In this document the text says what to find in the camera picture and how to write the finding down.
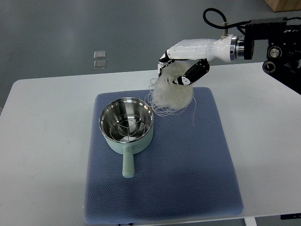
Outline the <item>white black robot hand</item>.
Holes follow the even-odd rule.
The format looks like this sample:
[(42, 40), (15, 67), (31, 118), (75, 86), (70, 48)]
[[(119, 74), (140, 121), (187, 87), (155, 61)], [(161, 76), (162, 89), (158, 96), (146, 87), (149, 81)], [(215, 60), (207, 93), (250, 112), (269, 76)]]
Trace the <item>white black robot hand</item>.
[(191, 39), (182, 40), (162, 55), (158, 61), (158, 75), (176, 61), (196, 60), (196, 63), (184, 74), (172, 80), (173, 84), (188, 86), (195, 83), (209, 72), (209, 61), (220, 59), (224, 62), (234, 62), (244, 56), (244, 36), (227, 35), (222, 39)]

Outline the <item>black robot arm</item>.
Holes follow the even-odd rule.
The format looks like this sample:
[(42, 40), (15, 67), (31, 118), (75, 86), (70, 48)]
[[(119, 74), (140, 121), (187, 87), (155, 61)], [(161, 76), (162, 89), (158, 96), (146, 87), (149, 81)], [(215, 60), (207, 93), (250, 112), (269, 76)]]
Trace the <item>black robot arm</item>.
[(298, 94), (301, 93), (301, 26), (288, 25), (290, 18), (279, 17), (241, 22), (243, 34), (238, 56), (251, 60), (256, 40), (267, 40), (263, 71)]

